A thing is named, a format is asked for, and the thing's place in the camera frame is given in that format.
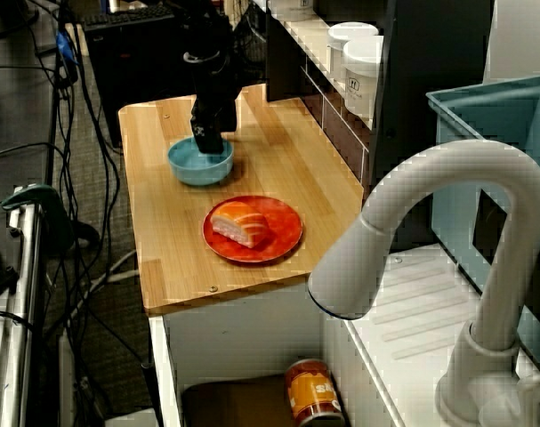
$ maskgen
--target canister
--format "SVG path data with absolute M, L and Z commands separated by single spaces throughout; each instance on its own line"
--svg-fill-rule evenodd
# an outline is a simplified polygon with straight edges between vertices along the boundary
M 286 371 L 286 388 L 296 427 L 344 427 L 339 399 L 326 364 L 304 359 Z
M 364 36 L 378 36 L 378 28 L 363 22 L 343 22 L 333 25 L 327 31 L 329 72 L 332 78 L 344 81 L 343 47 L 350 40 Z
M 350 40 L 343 47 L 346 68 L 344 106 L 352 114 L 366 119 L 375 113 L 383 39 L 383 36 L 361 37 Z
M 268 0 L 271 16 L 282 22 L 308 20 L 315 13 L 313 0 Z

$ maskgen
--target plate rim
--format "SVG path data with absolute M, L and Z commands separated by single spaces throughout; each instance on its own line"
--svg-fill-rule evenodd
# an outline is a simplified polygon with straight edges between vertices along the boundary
M 272 199 L 272 200 L 277 200 L 279 203 L 283 203 L 284 205 L 286 205 L 289 209 L 291 209 L 293 212 L 295 212 L 295 215 L 297 215 L 297 218 L 299 219 L 299 223 L 300 223 L 300 233 L 299 233 L 299 237 L 297 238 L 297 240 L 295 240 L 295 243 L 289 248 L 287 249 L 284 253 L 280 254 L 280 255 L 276 255 L 272 258 L 267 258 L 267 259 L 263 259 L 263 260 L 241 260 L 241 259 L 237 259 L 237 258 L 232 258 L 232 257 L 229 257 L 225 254 L 221 254 L 219 251 L 217 251 L 216 249 L 214 249 L 209 243 L 208 241 L 206 240 L 206 236 L 205 236 L 205 225 L 206 225 L 206 219 L 210 216 L 210 214 L 214 211 L 214 209 L 216 209 L 216 207 L 224 204 L 224 203 L 227 203 L 227 202 L 230 202 L 232 200 L 235 200 L 237 198 L 242 198 L 242 197 L 258 197 L 258 198 L 266 198 L 266 199 Z M 213 251 L 215 254 L 221 256 L 222 258 L 226 259 L 226 260 L 230 260 L 230 261 L 233 261 L 233 262 L 243 262 L 243 263 L 248 263 L 248 264 L 256 264 L 256 263 L 262 263 L 262 262 L 270 262 L 270 261 L 274 261 L 276 260 L 277 258 L 280 258 L 282 256 L 284 256 L 285 254 L 288 254 L 290 253 L 297 245 L 299 245 L 299 242 L 301 242 L 302 240 L 302 236 L 303 236 L 303 230 L 304 230 L 304 226 L 303 226 L 303 221 L 302 221 L 302 217 L 299 215 L 299 213 L 293 209 L 288 203 L 284 202 L 283 200 L 280 200 L 278 198 L 275 198 L 275 197 L 268 197 L 268 196 L 259 196 L 259 195 L 242 195 L 242 196 L 234 196 L 234 197 L 230 197 L 230 198 L 227 198 L 225 200 L 222 200 L 222 202 L 219 202 L 217 204 L 215 204 L 209 211 L 208 213 L 205 215 L 205 218 L 203 219 L 202 221 L 202 227 L 201 227 L 201 231 L 202 231 L 202 239 L 205 241 L 206 245 L 208 246 L 208 248 Z

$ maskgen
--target white jar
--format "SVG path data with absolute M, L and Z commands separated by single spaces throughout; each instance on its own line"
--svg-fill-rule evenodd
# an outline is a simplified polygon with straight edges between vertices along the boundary
M 289 22 L 308 20 L 315 14 L 313 0 L 268 0 L 268 9 L 275 20 Z
M 339 82 L 344 81 L 343 47 L 347 42 L 354 38 L 377 35 L 378 29 L 375 26 L 362 22 L 343 22 L 342 24 L 333 25 L 327 31 L 331 77 Z
M 383 36 L 354 39 L 343 47 L 346 71 L 344 106 L 352 114 L 373 118 Z

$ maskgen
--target orange plate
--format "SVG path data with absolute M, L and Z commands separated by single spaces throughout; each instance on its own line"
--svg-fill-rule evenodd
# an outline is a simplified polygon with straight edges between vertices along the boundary
M 213 231 L 210 217 L 223 203 L 243 202 L 265 216 L 270 235 L 252 249 Z M 266 262 L 291 251 L 302 237 L 303 225 L 299 214 L 284 202 L 264 196 L 239 196 L 219 203 L 208 213 L 203 222 L 203 237 L 218 255 L 232 261 Z

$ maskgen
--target faucet spout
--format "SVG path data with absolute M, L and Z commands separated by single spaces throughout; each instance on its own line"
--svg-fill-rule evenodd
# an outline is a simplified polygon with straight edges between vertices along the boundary
M 517 327 L 540 250 L 540 166 L 496 141 L 454 141 L 404 161 L 379 182 L 351 227 L 310 275 L 314 302 L 340 318 L 370 310 L 396 228 L 420 200 L 447 185 L 487 181 L 502 187 L 510 209 L 473 323 L 455 346 L 439 383 L 439 409 L 454 425 L 477 423 L 471 380 L 516 376 Z

